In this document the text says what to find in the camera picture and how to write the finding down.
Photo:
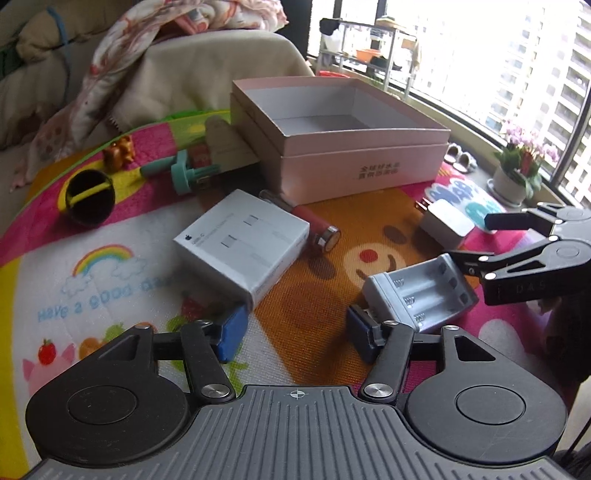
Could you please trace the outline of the grey battery charger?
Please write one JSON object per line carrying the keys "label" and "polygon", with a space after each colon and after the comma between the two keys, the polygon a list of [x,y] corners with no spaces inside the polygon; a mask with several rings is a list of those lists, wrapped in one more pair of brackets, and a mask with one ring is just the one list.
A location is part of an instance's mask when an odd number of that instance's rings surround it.
{"label": "grey battery charger", "polygon": [[394,320],[418,333],[434,333],[470,312],[478,295],[445,253],[363,283],[363,296],[379,322]]}

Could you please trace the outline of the white wall plug adapter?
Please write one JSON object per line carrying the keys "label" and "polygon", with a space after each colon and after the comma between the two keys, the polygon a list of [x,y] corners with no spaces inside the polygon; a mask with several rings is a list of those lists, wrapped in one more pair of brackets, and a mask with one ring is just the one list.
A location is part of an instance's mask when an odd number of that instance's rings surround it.
{"label": "white wall plug adapter", "polygon": [[415,208],[422,213],[419,227],[444,250],[458,250],[475,224],[445,199],[416,201]]}

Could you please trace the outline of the white apple product box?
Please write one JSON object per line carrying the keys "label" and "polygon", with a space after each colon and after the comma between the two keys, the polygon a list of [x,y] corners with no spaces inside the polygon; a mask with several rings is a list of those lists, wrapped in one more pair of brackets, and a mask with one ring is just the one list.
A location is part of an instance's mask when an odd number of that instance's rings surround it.
{"label": "white apple product box", "polygon": [[201,279],[253,310],[308,244],[310,225],[235,190],[174,238]]}

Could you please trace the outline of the teal plastic toy tool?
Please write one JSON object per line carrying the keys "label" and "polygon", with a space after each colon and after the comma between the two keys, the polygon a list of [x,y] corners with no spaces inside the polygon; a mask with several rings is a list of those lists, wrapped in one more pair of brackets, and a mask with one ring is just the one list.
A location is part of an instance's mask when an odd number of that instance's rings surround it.
{"label": "teal plastic toy tool", "polygon": [[194,192],[207,184],[212,176],[221,173],[217,164],[193,167],[186,150],[180,150],[175,155],[153,160],[140,167],[140,175],[150,178],[168,171],[175,193],[179,196]]}

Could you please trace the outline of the black round yellow-striped object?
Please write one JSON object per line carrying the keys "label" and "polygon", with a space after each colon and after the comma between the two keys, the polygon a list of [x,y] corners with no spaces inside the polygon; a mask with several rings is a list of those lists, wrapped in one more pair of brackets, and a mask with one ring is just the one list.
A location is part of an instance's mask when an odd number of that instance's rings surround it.
{"label": "black round yellow-striped object", "polygon": [[81,170],[66,186],[65,211],[77,223],[96,227],[111,215],[115,200],[115,188],[109,176],[99,170]]}

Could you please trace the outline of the brown toy dog figurine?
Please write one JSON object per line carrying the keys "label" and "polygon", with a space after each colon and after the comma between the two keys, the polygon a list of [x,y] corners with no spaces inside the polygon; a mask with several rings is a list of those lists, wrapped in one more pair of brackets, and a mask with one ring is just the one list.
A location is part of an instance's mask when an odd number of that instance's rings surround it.
{"label": "brown toy dog figurine", "polygon": [[125,135],[111,142],[102,151],[103,165],[108,173],[125,169],[135,158],[135,150],[130,135]]}

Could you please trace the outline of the cream lotion tube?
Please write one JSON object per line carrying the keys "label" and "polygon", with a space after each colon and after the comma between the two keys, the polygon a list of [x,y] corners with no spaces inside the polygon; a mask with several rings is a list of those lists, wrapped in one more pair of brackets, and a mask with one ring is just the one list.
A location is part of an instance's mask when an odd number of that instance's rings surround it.
{"label": "cream lotion tube", "polygon": [[211,116],[205,121],[205,144],[211,163],[219,167],[220,173],[259,162],[259,157],[238,131],[219,115]]}

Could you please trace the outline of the potted pink flower plant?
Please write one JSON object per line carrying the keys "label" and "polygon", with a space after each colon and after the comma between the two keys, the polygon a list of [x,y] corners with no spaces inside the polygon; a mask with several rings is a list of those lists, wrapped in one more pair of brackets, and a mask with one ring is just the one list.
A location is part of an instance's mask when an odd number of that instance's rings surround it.
{"label": "potted pink flower plant", "polygon": [[499,165],[492,188],[505,202],[521,205],[541,189],[540,169],[544,163],[556,165],[559,152],[556,146],[521,126],[507,124],[503,136],[506,145],[495,153]]}

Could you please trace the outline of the colourful cartoon play mat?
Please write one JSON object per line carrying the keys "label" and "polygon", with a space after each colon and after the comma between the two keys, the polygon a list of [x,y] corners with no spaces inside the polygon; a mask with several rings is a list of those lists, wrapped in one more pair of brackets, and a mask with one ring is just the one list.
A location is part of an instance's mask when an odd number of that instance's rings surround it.
{"label": "colourful cartoon play mat", "polygon": [[[221,194],[180,197],[168,176],[115,177],[107,222],[84,230],[62,215],[70,178],[100,168],[94,152],[51,166],[1,240],[1,475],[39,462],[25,426],[30,396],[49,380],[138,324],[170,332],[211,314],[221,294],[197,279],[174,237]],[[187,454],[152,463],[146,479],[469,479],[394,433],[383,408],[358,407],[351,391],[368,366],[346,337],[345,311],[363,276],[436,252],[419,232],[414,203],[445,198],[483,218],[497,202],[443,167],[436,180],[312,205],[342,230],[322,258],[290,266],[249,317],[225,370],[242,399],[212,413]]]}

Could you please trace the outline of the pink cardboard box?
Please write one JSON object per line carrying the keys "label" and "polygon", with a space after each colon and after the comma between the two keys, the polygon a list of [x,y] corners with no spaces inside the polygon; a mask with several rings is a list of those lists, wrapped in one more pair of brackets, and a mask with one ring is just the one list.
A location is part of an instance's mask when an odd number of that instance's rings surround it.
{"label": "pink cardboard box", "polygon": [[450,131],[353,78],[236,80],[231,124],[266,184],[296,204],[436,179]]}

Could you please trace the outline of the metal balcony shelf rack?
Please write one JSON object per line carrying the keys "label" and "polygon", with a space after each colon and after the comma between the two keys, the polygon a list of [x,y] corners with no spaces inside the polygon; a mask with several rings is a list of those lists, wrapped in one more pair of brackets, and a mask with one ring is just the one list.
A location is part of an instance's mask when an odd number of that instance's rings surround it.
{"label": "metal balcony shelf rack", "polygon": [[318,30],[315,74],[329,70],[360,76],[386,92],[397,88],[405,99],[410,96],[420,65],[419,40],[393,18],[381,17],[373,24],[322,18]]}

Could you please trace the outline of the red plastic basin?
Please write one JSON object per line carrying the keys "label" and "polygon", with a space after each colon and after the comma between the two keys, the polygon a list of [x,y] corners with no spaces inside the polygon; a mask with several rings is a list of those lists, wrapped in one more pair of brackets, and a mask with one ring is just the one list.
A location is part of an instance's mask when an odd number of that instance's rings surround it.
{"label": "red plastic basin", "polygon": [[318,77],[324,77],[324,78],[349,78],[349,75],[346,75],[345,73],[329,71],[329,70],[318,71],[318,73],[315,75],[317,75]]}

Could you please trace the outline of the beige sofa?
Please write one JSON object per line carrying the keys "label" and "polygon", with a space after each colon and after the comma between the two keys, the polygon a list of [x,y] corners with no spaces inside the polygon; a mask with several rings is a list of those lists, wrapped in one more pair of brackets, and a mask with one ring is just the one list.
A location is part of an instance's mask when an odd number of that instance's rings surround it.
{"label": "beige sofa", "polygon": [[[20,30],[59,1],[12,1],[1,13],[1,146],[32,139],[41,123],[81,88],[106,32],[71,42],[27,63],[16,52]],[[221,30],[152,44],[100,111],[97,129],[126,132],[188,110],[223,110],[235,80],[311,75],[297,47],[280,34]]]}

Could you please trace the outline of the floral pink blanket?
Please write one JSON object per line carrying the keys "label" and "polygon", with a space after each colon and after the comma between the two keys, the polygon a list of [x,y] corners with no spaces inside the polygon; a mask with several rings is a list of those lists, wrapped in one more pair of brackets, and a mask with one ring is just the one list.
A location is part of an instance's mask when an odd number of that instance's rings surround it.
{"label": "floral pink blanket", "polygon": [[279,31],[288,24],[280,1],[141,1],[127,10],[96,48],[76,98],[37,132],[15,170],[10,189],[31,183],[45,162],[80,149],[100,111],[161,27],[177,23],[190,35],[224,29]]}

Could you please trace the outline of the beige pillow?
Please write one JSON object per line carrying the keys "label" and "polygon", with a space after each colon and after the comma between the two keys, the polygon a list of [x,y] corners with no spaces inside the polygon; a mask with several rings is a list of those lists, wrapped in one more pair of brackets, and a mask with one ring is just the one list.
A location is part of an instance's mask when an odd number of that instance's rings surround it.
{"label": "beige pillow", "polygon": [[131,0],[59,1],[24,25],[16,52],[27,63],[40,61],[50,50],[106,32],[133,5]]}

